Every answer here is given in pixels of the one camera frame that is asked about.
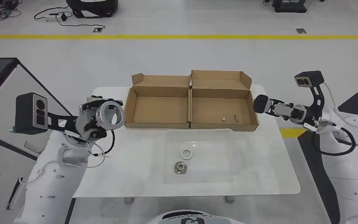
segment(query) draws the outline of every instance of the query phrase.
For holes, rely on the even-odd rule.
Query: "power strip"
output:
[[[57,22],[57,21],[66,21],[68,16],[66,16],[64,13],[61,14],[61,16],[58,13],[51,13],[47,16],[45,16],[46,22]]]

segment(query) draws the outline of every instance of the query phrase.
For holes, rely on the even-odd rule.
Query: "open cardboard box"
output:
[[[128,128],[181,128],[190,122],[189,76],[132,76],[125,104]]]
[[[191,129],[254,131],[257,128],[249,90],[252,81],[244,72],[192,71],[191,81]]]

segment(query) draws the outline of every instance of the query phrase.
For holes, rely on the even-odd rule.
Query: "white cable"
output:
[[[105,151],[102,149],[102,147],[99,146],[99,145],[98,145],[97,143],[95,143],[95,142],[91,142],[91,141],[88,141],[88,140],[84,140],[84,139],[82,139],[82,138],[80,138],[80,139],[86,142],[86,148],[87,148],[87,151],[89,152],[89,154],[92,154],[92,149],[91,149],[91,147],[90,147],[90,144],[94,144],[95,146],[97,146],[97,147],[102,151],[102,155],[103,155],[103,160],[102,160],[102,162],[101,162],[100,164],[98,164],[98,165],[96,165],[96,166],[89,166],[89,167],[87,167],[87,168],[96,168],[96,167],[101,166],[101,165],[105,162],[105,158],[106,158]]]
[[[106,154],[105,154],[105,152],[104,152],[104,150],[102,149],[102,147],[101,146],[99,146],[97,143],[95,143],[95,142],[90,142],[90,141],[87,141],[89,144],[94,144],[95,146],[97,146],[101,151],[102,151],[102,156],[103,156],[103,160],[102,160],[102,162],[100,163],[100,164],[98,164],[98,165],[96,165],[96,166],[89,166],[89,167],[87,167],[87,168],[96,168],[96,167],[99,167],[99,166],[101,166],[104,162],[105,162],[105,158],[106,158]]]
[[[20,178],[18,179],[18,182],[20,183],[20,184],[31,184],[31,183],[33,183],[33,182],[35,182],[35,181],[37,181],[38,180],[38,178],[40,178],[40,177],[42,177],[44,174],[45,174],[45,167],[48,165],[48,164],[52,164],[52,163],[57,163],[57,161],[49,161],[49,162],[47,162],[40,170],[38,170],[38,175],[37,175],[37,177],[34,179],[34,180],[31,180],[31,181],[28,181],[28,182],[24,182],[24,181],[21,181],[20,180]]]
[[[326,86],[326,88],[328,89],[329,95],[331,96],[331,99],[332,99],[332,102],[333,102],[333,106],[334,106],[335,114],[336,114],[344,123],[346,123],[346,124],[348,124],[348,125],[350,125],[350,126],[352,126],[352,127],[358,128],[358,126],[349,123],[348,121],[346,121],[346,120],[342,117],[342,115],[340,114],[340,111],[338,110],[338,107],[336,106],[335,100],[334,100],[334,98],[333,98],[333,96],[332,96],[331,89],[329,89],[328,85],[327,85],[325,82],[324,82],[323,84]]]

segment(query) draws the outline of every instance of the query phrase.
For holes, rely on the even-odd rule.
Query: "black machine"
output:
[[[77,18],[111,17],[118,9],[118,0],[66,0]]]
[[[312,0],[274,0],[272,6],[275,12],[305,13],[311,5]]]

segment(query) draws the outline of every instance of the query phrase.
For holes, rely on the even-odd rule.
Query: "clear plastic container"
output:
[[[234,139],[230,129],[168,130],[164,138],[165,183],[227,183],[233,181]],[[189,160],[182,152],[190,150]],[[187,165],[185,174],[176,174],[174,166],[182,161]]]

